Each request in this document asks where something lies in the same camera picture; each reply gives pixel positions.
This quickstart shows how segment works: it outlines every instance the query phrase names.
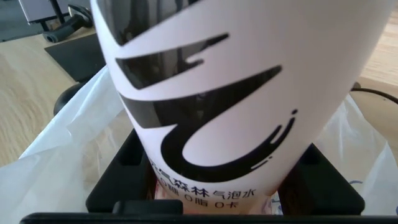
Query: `black stripe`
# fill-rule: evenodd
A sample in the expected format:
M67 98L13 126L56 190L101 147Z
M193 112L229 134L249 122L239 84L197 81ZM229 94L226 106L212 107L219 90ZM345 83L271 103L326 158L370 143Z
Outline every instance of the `black stripe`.
M203 60L187 63L185 59L227 38L228 34L221 34L163 52L134 58L117 58L116 62L130 83L140 90L201 65Z
M109 31L119 45L191 7L197 1L97 0Z

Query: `white plastic bag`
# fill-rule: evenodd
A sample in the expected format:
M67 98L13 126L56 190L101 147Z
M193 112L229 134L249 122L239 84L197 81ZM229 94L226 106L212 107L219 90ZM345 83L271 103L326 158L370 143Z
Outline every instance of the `white plastic bag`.
M0 168L0 223L17 223L33 212L85 212L88 194L131 130L104 67L18 161ZM354 181L366 201L363 214L396 214L398 168L391 149L350 96L315 144ZM268 205L267 213L280 213L277 195Z

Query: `black cable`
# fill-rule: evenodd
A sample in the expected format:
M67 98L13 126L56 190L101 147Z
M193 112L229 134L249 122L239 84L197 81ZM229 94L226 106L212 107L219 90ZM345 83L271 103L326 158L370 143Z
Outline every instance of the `black cable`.
M351 91L363 91L363 92L367 92L367 93L377 94L379 96L387 98L387 99L393 101L394 103L398 104L398 98L396 98L394 96L391 96L390 94L381 92L379 90L372 90L372 89L369 89L369 88L352 88Z

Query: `black mat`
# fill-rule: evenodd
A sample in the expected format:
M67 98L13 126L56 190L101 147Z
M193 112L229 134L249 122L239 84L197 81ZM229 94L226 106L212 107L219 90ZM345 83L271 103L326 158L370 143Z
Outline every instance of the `black mat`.
M77 82L84 82L105 66L96 34L57 44L45 49Z

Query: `black brush stroke logo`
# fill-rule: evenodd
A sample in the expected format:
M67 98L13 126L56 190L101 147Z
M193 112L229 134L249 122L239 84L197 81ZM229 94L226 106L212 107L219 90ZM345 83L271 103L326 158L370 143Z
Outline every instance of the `black brush stroke logo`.
M208 45L213 45L226 38L227 36L222 35L207 40L206 43ZM182 47L174 50L177 50L178 54L178 51L184 50L184 48ZM123 60L131 61L132 59L133 58L118 59L118 62L120 64ZM184 59L180 58L177 65L183 65L183 61ZM205 62L201 60L200 63L186 64L185 67L182 66L182 69L177 69L177 72L173 75L178 75L180 73L178 72L179 70L185 72L199 64L203 65L204 63ZM137 65L135 67L135 64L136 63L130 63L129 66L137 70L140 66ZM142 128L158 128L176 124L176 127L164 137L160 149L165 163L172 170L188 179L199 182L226 182L247 175L263 166L269 159L272 159L271 154L280 146L292 129L295 122L294 116L290 118L284 128L282 125L276 127L275 130L251 152L225 164L218 166L198 166L192 164L183 157L183 149L188 140L204 127L205 124L243 101L281 71L282 66L277 65L236 83L177 99L140 101L128 99L124 96L121 96L121 98L127 109ZM133 77L135 74L128 73L126 75ZM141 87L145 88L149 85L165 81L173 76L162 74L162 71L157 75L156 78L149 77L147 80L140 82L145 83ZM145 75L139 77L141 80L145 78Z

